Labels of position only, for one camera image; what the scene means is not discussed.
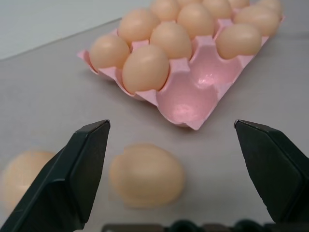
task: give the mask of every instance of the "plastic egg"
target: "plastic egg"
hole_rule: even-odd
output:
[[[253,56],[262,46],[262,34],[253,25],[234,24],[224,28],[215,42],[223,59],[232,59],[238,55]]]
[[[256,26],[263,36],[275,35],[280,18],[269,8],[253,5],[243,8],[233,19],[234,23],[249,23]]]
[[[214,20],[201,3],[193,3],[183,7],[178,15],[177,23],[187,30],[191,39],[214,33]]]
[[[54,157],[46,151],[27,151],[12,160],[2,173],[2,201],[12,212],[44,165]]]
[[[113,66],[121,69],[129,54],[130,49],[123,39],[116,35],[104,35],[91,46],[89,58],[96,71]]]
[[[177,19],[180,5],[177,0],[154,0],[150,9],[161,21],[174,21]]]
[[[232,8],[244,8],[250,6],[250,0],[228,0]]]
[[[202,0],[177,0],[180,7],[184,7],[186,5],[189,5],[191,3],[201,3]]]
[[[154,28],[159,24],[160,19],[150,10],[136,9],[122,18],[118,27],[118,35],[131,45],[133,41],[148,40]]]
[[[176,200],[185,185],[180,162],[152,144],[131,145],[112,161],[110,185],[130,207],[151,208]]]
[[[217,19],[232,17],[232,7],[228,0],[203,0],[203,5]]]
[[[150,37],[150,44],[161,47],[169,59],[191,58],[192,45],[186,30],[174,23],[163,22]]]
[[[150,89],[160,90],[169,75],[169,59],[158,46],[146,45],[133,51],[124,64],[122,80],[125,89],[134,94]]]
[[[257,5],[265,6],[274,12],[281,18],[282,17],[282,4],[280,0],[259,0]]]

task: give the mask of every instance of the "table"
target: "table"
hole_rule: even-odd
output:
[[[57,152],[85,124],[111,120],[103,175],[85,232],[105,223],[231,225],[271,218],[246,170],[235,119],[283,131],[309,154],[309,32],[307,0],[283,0],[286,20],[243,71],[199,131],[179,128],[155,107],[136,101],[115,83],[90,72],[76,53],[118,22],[86,31],[0,62],[0,171],[29,149]],[[134,142],[151,142],[175,154],[187,171],[182,197],[154,210],[123,208],[108,188],[113,156]],[[0,211],[0,223],[6,215]]]

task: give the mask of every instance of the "pink egg carton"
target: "pink egg carton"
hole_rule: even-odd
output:
[[[218,20],[216,35],[198,36],[192,41],[193,56],[170,60],[169,77],[160,91],[149,90],[128,93],[122,83],[122,70],[111,67],[96,72],[84,50],[78,57],[84,60],[91,71],[113,80],[127,95],[155,105],[171,123],[198,130],[207,120],[219,100],[239,77],[240,73],[254,56],[237,56],[230,60],[222,59],[216,49],[215,40],[220,32],[233,23],[231,20]],[[262,38],[262,45],[269,37]],[[134,42],[133,51],[147,45],[149,41]]]

